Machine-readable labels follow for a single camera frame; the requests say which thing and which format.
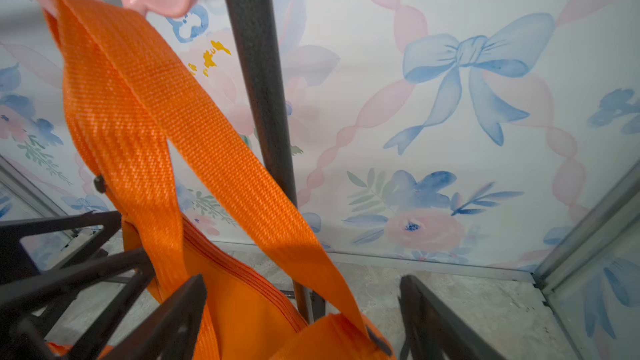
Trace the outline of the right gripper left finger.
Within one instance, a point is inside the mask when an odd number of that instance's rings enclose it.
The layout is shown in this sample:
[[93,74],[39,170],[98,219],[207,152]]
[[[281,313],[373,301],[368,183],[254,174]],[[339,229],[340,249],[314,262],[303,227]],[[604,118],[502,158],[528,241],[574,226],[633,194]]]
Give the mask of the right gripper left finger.
[[[133,307],[151,277],[135,274],[99,318],[105,345]],[[207,290],[203,277],[190,278],[103,359],[191,359],[200,329]]]

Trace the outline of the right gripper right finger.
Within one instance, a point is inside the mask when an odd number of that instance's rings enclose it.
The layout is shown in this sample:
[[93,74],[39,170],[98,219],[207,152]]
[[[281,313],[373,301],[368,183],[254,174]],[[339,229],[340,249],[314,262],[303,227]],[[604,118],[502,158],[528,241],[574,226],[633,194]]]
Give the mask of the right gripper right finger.
[[400,359],[504,360],[417,277],[401,278],[398,300],[406,334]]

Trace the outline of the orange bag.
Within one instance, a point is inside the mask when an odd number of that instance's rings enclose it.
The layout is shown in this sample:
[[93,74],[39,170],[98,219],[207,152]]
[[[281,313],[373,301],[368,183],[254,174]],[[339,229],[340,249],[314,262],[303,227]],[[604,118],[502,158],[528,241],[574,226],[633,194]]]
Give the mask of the orange bag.
[[[53,1],[47,23],[64,61],[65,118],[123,217],[126,249],[149,256],[158,301],[193,276],[206,283],[195,358],[394,358],[301,213],[156,29],[100,1]],[[178,202],[172,148],[262,252],[336,313],[307,323],[193,226]]]

